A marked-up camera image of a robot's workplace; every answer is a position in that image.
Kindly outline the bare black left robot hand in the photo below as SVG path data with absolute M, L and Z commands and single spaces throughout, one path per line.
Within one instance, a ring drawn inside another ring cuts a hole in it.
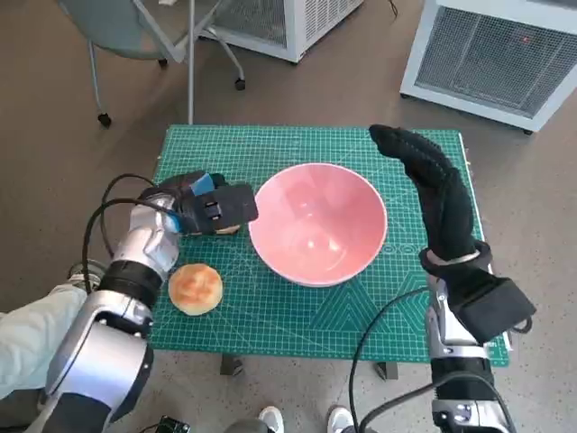
M 222 174 L 203 170 L 179 174 L 162 182 L 162 187 L 175 199 L 173 209 L 180 214 L 179 229 L 183 235 L 202 235 L 194 220 L 194 200 L 224 186 L 227 182 Z

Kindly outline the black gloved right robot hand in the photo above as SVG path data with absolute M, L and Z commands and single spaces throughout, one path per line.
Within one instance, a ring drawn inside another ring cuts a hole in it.
M 444 262 L 476 253 L 468 189 L 441 148 L 402 128 L 373 124 L 369 133 L 380 154 L 399 160 L 415 185 L 428 249 Z

